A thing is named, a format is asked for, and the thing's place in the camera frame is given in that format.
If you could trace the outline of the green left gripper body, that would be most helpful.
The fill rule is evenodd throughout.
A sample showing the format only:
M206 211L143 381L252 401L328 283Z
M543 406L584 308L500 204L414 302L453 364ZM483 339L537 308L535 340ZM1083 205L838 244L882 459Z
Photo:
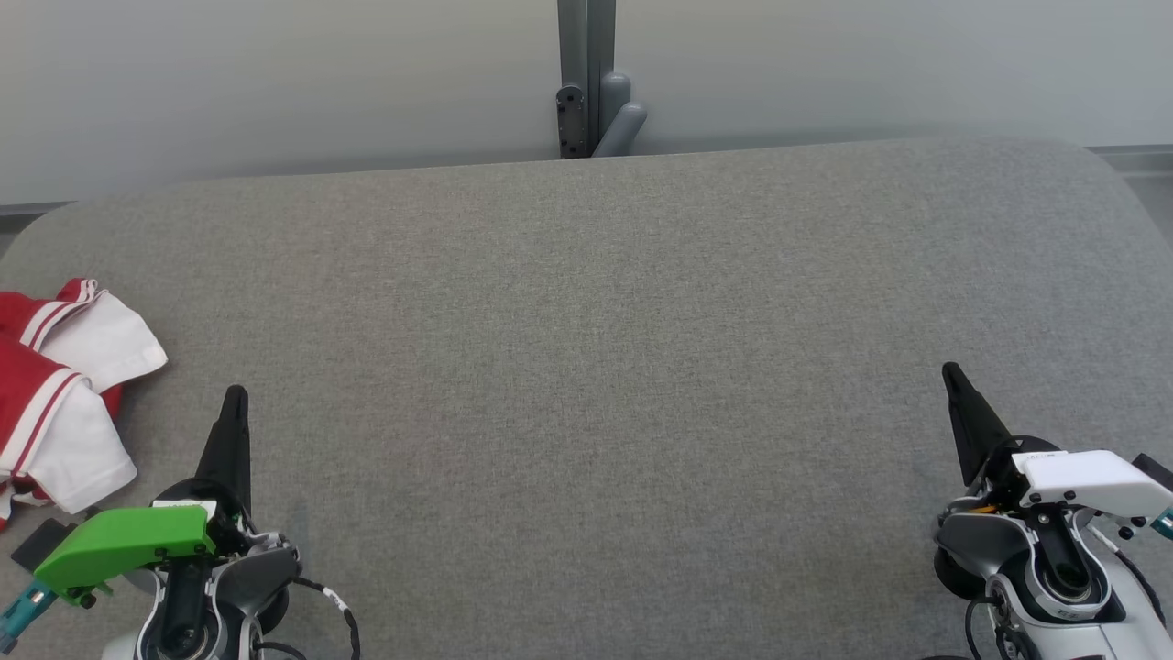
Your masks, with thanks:
M149 506L117 506L80 523L38 564L35 579L80 604L82 594L130 571L242 554L255 530L233 489L216 479L182 479Z

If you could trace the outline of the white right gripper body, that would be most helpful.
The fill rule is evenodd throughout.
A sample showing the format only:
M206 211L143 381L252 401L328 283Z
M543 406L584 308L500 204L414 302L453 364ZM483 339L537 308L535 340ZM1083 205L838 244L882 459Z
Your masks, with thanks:
M1082 506L1119 520L1155 523L1169 512L1165 469L1143 468L1107 450L1071 453L1043 438L1011 438L981 469L986 499L1003 511Z

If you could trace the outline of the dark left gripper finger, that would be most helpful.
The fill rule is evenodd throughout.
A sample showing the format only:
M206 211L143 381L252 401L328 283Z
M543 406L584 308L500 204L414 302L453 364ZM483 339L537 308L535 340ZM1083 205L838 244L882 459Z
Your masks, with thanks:
M224 392L219 416L194 476L231 497L239 513L251 513L251 435L248 426L248 389L231 385Z

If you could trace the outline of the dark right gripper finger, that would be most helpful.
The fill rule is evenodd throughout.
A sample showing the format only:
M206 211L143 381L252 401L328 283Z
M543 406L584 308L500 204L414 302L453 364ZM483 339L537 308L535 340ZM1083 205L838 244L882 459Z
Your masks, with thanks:
M965 487L972 487L989 456L1013 435L960 365L942 365L942 379L962 481Z

